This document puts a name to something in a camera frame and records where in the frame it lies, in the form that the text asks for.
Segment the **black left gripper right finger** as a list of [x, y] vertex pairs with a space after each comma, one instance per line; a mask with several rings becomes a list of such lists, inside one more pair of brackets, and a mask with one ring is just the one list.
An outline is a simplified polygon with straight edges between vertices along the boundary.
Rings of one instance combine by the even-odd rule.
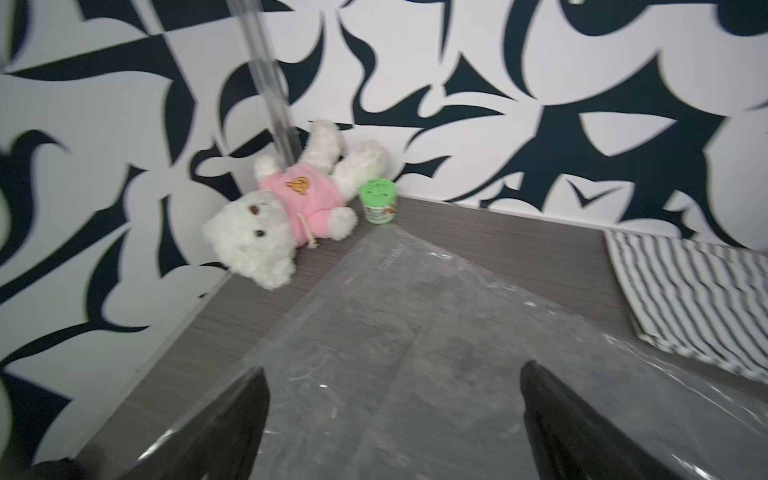
[[535, 361], [520, 372], [524, 422], [541, 479], [678, 479]]

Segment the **clear plastic vacuum bag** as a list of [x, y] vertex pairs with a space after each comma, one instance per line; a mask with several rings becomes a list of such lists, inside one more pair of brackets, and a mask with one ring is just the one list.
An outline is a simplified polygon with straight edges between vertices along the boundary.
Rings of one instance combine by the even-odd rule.
[[365, 236], [139, 457], [261, 367], [247, 479], [541, 479], [520, 372], [545, 367], [678, 479], [763, 479], [767, 406], [395, 226]]

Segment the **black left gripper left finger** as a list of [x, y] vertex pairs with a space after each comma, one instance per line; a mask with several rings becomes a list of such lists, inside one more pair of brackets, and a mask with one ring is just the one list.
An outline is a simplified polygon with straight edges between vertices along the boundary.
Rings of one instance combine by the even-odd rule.
[[264, 370], [248, 370], [122, 477], [249, 478], [264, 434], [270, 399]]

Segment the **striped white black garment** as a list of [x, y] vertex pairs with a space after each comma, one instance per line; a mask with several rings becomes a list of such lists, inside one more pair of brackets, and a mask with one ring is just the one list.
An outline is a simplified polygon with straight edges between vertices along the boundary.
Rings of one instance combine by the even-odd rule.
[[605, 243], [640, 340], [766, 382], [766, 255], [621, 231]]

